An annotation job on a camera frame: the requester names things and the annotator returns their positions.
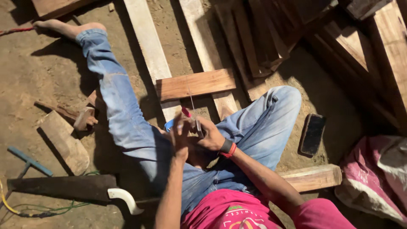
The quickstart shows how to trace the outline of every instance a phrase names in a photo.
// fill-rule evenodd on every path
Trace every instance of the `smartphone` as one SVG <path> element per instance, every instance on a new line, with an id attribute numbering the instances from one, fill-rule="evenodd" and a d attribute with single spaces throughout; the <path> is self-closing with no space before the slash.
<path id="1" fill-rule="evenodd" d="M 314 156 L 321 144 L 325 130 L 326 118 L 318 114 L 309 114 L 305 119 L 299 151 L 303 154 Z"/>

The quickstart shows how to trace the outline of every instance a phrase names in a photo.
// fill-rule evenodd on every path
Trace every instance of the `blue jeans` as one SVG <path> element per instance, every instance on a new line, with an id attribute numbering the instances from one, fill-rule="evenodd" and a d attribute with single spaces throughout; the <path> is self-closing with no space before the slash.
<path id="1" fill-rule="evenodd" d="M 158 194 L 167 183 L 171 143 L 143 117 L 129 77 L 110 50 L 101 29 L 81 32 L 76 41 L 83 48 L 88 67 L 98 74 L 107 106 L 109 132 L 122 152 L 138 160 Z M 221 134 L 271 170 L 276 168 L 301 106 L 300 92 L 289 86 L 271 88 L 250 106 L 217 124 Z M 247 176 L 230 160 L 206 172 L 186 163 L 182 182 L 182 212 L 191 211 L 217 189 L 255 192 Z"/>

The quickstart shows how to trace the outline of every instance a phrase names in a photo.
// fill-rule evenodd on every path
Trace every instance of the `jeans knee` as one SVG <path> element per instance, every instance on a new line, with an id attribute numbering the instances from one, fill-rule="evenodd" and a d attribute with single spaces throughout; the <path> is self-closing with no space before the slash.
<path id="1" fill-rule="evenodd" d="M 301 106 L 301 93 L 298 89 L 291 86 L 279 86 L 271 88 L 271 96 L 276 96 L 278 101 L 284 100 L 284 103 L 293 107 Z"/>

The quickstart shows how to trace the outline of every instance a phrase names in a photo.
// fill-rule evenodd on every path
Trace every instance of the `yellow wire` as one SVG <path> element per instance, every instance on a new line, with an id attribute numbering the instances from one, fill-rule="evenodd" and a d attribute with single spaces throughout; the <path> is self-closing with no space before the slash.
<path id="1" fill-rule="evenodd" d="M 13 212 L 13 213 L 20 214 L 20 212 L 14 210 L 13 208 L 11 208 L 11 207 L 7 204 L 7 202 L 6 202 L 6 197 L 4 196 L 4 193 L 3 193 L 3 185 L 1 184 L 1 180 L 0 180 L 0 188 L 1 188 L 1 199 L 3 200 L 3 203 L 4 203 L 4 205 L 7 207 L 7 209 L 10 210 L 10 211 Z"/>

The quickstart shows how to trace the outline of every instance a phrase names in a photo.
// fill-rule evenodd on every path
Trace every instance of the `person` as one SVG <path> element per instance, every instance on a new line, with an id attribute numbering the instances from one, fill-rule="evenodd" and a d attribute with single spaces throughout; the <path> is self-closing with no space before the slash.
<path id="1" fill-rule="evenodd" d="M 35 22 L 34 27 L 59 32 L 83 48 L 88 68 L 98 75 L 115 144 L 138 160 L 162 194 L 156 228 L 283 228 L 268 201 L 287 213 L 297 228 L 354 228 L 332 202 L 321 198 L 305 202 L 274 172 L 301 106 L 297 89 L 271 88 L 217 125 L 197 117 L 205 131 L 203 139 L 188 135 L 192 122 L 180 114 L 165 134 L 143 118 L 102 24 L 71 26 L 48 20 Z M 199 148 L 206 150 L 206 159 L 215 158 L 217 152 L 224 159 L 208 171 L 187 163 Z"/>

